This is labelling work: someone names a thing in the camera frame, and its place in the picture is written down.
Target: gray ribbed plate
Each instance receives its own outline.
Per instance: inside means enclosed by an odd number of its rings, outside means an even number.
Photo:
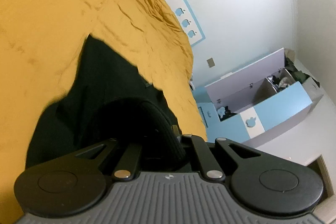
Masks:
[[[115,183],[96,206],[61,219],[25,214],[18,224],[322,224],[312,214],[277,220],[240,207],[226,188],[197,173],[142,172],[136,180]]]

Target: blanket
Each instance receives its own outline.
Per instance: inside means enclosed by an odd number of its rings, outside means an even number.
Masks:
[[[70,90],[88,34],[108,44],[157,89],[182,132],[206,139],[189,89],[193,55],[164,0],[0,1],[0,223],[22,211],[13,194],[43,109]]]

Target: blue drawer panel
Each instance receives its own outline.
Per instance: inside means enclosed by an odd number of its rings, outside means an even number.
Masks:
[[[198,103],[197,107],[206,127],[221,122],[213,103]]]
[[[254,106],[265,131],[286,121],[312,104],[299,82]]]
[[[243,143],[250,139],[240,115],[235,115],[222,122],[207,128],[208,142],[215,142],[218,137],[228,138],[235,142]]]

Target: storage box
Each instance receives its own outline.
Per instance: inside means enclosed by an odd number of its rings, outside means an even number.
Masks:
[[[205,86],[207,96],[198,94],[195,100],[206,126],[208,141],[226,137],[258,147],[301,122],[312,101],[284,67],[282,48]],[[267,80],[270,75],[288,77],[293,84],[277,92]],[[209,102],[198,102],[197,98],[209,98]],[[237,115],[221,122],[217,109],[225,106]]]

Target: apple decal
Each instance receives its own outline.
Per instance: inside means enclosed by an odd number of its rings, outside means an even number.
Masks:
[[[246,120],[246,125],[247,125],[247,127],[254,127],[255,126],[255,120],[256,120],[257,118],[256,117],[251,117],[250,119],[247,119]]]
[[[188,25],[190,25],[190,21],[188,21],[188,20],[183,20],[182,22],[181,22],[181,24],[182,24],[182,26],[183,27],[187,27]]]
[[[195,32],[193,30],[190,30],[188,33],[187,33],[188,37],[192,38],[193,36],[195,36]]]
[[[184,14],[184,11],[185,10],[182,10],[182,8],[178,8],[175,10],[175,14],[179,17],[181,16],[182,14]]]

